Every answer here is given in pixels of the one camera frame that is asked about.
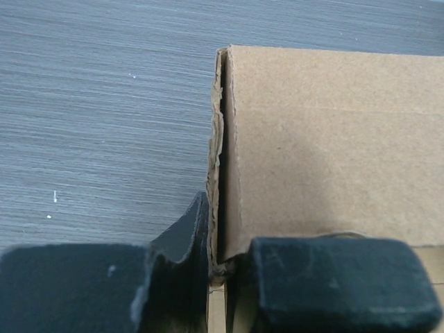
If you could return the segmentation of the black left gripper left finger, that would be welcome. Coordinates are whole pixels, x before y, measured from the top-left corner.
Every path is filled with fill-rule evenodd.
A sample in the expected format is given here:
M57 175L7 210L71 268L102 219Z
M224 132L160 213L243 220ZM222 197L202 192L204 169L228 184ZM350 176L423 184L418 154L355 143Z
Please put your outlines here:
M207 196L148 244L1 254L2 332L206 332Z

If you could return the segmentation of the spare cardboard sheet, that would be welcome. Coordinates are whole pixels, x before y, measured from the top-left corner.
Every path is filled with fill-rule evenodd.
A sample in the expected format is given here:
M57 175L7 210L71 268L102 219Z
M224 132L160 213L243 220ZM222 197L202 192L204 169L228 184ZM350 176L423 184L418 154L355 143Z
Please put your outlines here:
M229 46L216 52L207 171L210 281L258 237L392 239L443 331L443 58Z

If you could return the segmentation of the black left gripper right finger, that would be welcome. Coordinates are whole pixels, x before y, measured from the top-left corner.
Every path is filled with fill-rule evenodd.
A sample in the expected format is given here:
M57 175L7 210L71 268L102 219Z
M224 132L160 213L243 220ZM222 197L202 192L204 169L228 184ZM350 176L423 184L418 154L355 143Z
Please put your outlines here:
M437 295L401 241L258 237L227 285L228 332L431 332Z

